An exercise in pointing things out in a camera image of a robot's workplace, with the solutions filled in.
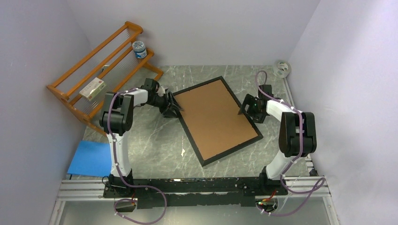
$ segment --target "black frame border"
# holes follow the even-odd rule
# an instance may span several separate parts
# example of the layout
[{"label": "black frame border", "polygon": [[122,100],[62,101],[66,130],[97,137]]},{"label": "black frame border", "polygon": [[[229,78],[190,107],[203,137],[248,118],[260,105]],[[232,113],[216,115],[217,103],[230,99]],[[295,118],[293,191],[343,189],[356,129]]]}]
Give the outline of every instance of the black frame border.
[{"label": "black frame border", "polygon": [[[231,88],[229,87],[229,85],[227,84],[227,82],[224,80],[224,78],[222,76],[219,76],[219,77],[213,78],[211,80],[208,80],[208,81],[193,85],[193,86],[191,86],[189,88],[186,88],[186,89],[183,89],[183,90],[176,91],[176,92],[174,92],[174,96],[177,96],[177,95],[179,95],[181,93],[184,93],[184,92],[190,91],[192,89],[195,89],[195,88],[210,84],[210,83],[218,81],[218,80],[221,80],[221,82],[224,84],[224,86],[226,87],[226,89],[228,90],[228,92],[230,93],[230,95],[232,96],[232,98],[235,100],[236,104],[240,108],[240,106],[242,106],[242,104],[239,102],[238,98],[236,97],[236,95],[231,90]],[[246,113],[244,113],[243,115],[245,115],[246,119],[249,121],[250,125],[255,130],[255,132],[257,133],[257,136],[252,138],[252,139],[249,139],[249,140],[247,140],[247,141],[245,141],[245,142],[243,142],[241,144],[238,144],[237,146],[232,147],[232,148],[230,148],[230,149],[228,149],[228,150],[226,150],[226,151],[224,151],[224,152],[222,152],[222,153],[220,153],[218,155],[215,155],[215,156],[213,156],[213,157],[211,157],[209,159],[204,160],[202,155],[201,155],[201,153],[200,153],[200,151],[199,151],[198,146],[195,143],[195,140],[193,139],[193,136],[191,135],[191,133],[190,133],[190,131],[188,129],[187,124],[185,123],[185,121],[184,121],[184,119],[183,119],[183,117],[181,115],[181,113],[177,112],[177,115],[178,115],[178,118],[179,118],[179,120],[181,122],[181,125],[183,126],[183,129],[184,129],[185,133],[187,134],[188,140],[191,143],[192,148],[195,151],[195,154],[196,154],[200,164],[202,165],[202,167],[206,166],[206,165],[208,165],[208,164],[210,164],[212,162],[215,162],[215,161],[217,161],[217,160],[219,160],[219,159],[221,159],[221,158],[223,158],[223,157],[225,157],[227,155],[230,155],[230,154],[232,154],[232,153],[234,153],[234,152],[236,152],[236,151],[238,151],[238,150],[240,150],[240,149],[242,149],[242,148],[244,148],[246,146],[249,146],[249,145],[261,140],[264,137],[262,135],[262,133],[260,132],[260,130],[255,125],[255,123],[253,122],[253,120],[248,115],[246,115]]]}]

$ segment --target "white wall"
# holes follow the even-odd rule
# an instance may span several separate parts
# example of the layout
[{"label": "white wall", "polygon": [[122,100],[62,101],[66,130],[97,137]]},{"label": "white wall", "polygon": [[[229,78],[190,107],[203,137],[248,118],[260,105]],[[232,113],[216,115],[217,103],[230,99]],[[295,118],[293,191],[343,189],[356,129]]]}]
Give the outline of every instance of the white wall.
[{"label": "white wall", "polygon": [[131,21],[156,65],[268,65],[288,59],[319,0],[68,0],[92,47]]},{"label": "white wall", "polygon": [[397,224],[398,4],[322,0],[288,81],[315,113],[315,166],[343,225]]},{"label": "white wall", "polygon": [[46,85],[90,45],[64,0],[2,0],[0,31],[0,224],[44,225],[84,131]]}]

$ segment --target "orange wooden shelf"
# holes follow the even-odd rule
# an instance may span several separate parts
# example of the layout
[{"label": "orange wooden shelf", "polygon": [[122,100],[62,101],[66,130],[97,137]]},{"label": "orange wooden shelf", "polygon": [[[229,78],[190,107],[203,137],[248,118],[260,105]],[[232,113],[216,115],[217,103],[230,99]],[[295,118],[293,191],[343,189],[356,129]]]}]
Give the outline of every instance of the orange wooden shelf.
[{"label": "orange wooden shelf", "polygon": [[[118,67],[122,67],[120,66],[122,61],[124,63],[126,63],[126,61],[131,61],[129,65],[131,66],[132,70],[128,72],[123,78],[117,77],[116,79],[120,79],[120,82],[117,81],[117,83],[115,83],[114,85],[108,86],[107,88],[110,88],[109,91],[118,91],[142,67],[152,72],[155,72],[157,75],[154,79],[159,80],[163,75],[163,71],[148,62],[148,60],[154,55],[151,49],[146,49],[147,56],[143,59],[137,59],[134,56],[134,51],[132,50],[131,43],[133,43],[136,40],[137,36],[142,32],[142,27],[127,21],[121,28],[119,28],[104,42],[102,42],[99,46],[93,49],[88,55],[82,58],[76,65],[70,68],[60,78],[58,78],[52,84],[47,85],[47,88],[57,97],[57,99],[59,99],[66,106],[67,109],[69,109],[76,116],[76,118],[78,118],[82,123],[101,133],[102,135],[106,135],[106,133],[100,127],[94,125],[92,123],[92,119],[101,110],[105,93],[100,92],[100,94],[95,97],[95,103],[89,102],[88,100],[82,98],[82,96],[78,93],[82,88],[84,88],[85,84],[91,81],[94,77],[103,79],[104,77],[106,77],[106,75],[112,74],[112,70],[115,70]],[[120,44],[117,43],[117,47],[113,50],[112,46],[115,45],[115,40],[119,39],[123,39],[123,41]],[[62,86],[64,83],[70,83],[65,81],[70,78],[71,75],[76,73],[80,68],[87,66],[87,64],[92,65],[92,61],[96,61],[98,59],[97,56],[103,54],[103,52],[100,51],[104,48],[106,48],[108,52],[111,51],[111,53],[109,54],[106,53],[107,57],[101,60],[100,63],[98,63],[90,72],[86,73],[84,77],[81,78],[77,83],[74,83],[74,85],[72,85],[72,87],[68,91],[63,92],[58,89],[58,87]],[[80,101],[82,101],[81,105],[84,110],[78,109],[76,107],[76,104]]]}]

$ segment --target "jar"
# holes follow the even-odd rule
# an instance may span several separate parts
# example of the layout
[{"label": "jar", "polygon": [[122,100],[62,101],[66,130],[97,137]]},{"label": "jar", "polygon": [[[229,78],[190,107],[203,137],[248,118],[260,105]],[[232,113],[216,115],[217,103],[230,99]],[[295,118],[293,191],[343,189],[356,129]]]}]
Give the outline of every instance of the jar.
[{"label": "jar", "polygon": [[146,47],[144,42],[142,41],[133,42],[133,50],[138,59],[143,59],[146,57]]}]

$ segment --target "metal frame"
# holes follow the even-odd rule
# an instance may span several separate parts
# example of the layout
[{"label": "metal frame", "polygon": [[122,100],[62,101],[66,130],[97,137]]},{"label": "metal frame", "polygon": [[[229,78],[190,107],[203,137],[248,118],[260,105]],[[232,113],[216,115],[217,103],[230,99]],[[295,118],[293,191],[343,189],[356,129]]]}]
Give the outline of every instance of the metal frame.
[{"label": "metal frame", "polygon": [[[294,106],[289,86],[287,84],[286,78],[283,79],[283,85],[285,87],[286,93],[288,95],[288,100],[290,104]],[[310,155],[306,158],[307,169],[310,172],[314,169],[314,164]],[[315,182],[321,177],[319,176],[309,176],[309,177],[286,177],[286,185],[291,187],[295,191],[305,191],[310,189]],[[102,195],[104,193],[105,185],[102,180],[63,180],[58,192],[57,200],[55,202],[53,214],[50,219],[50,225],[58,225],[63,214],[63,209],[66,202],[72,201],[117,201],[118,198],[104,198]],[[278,197],[293,197],[293,198],[305,198],[307,194],[303,195],[278,195]],[[267,198],[267,195],[256,196],[256,199]],[[311,197],[322,197],[329,217],[329,222],[331,225],[339,225],[339,220],[337,217],[336,209],[334,207],[330,190],[327,182],[323,186],[314,191]]]}]

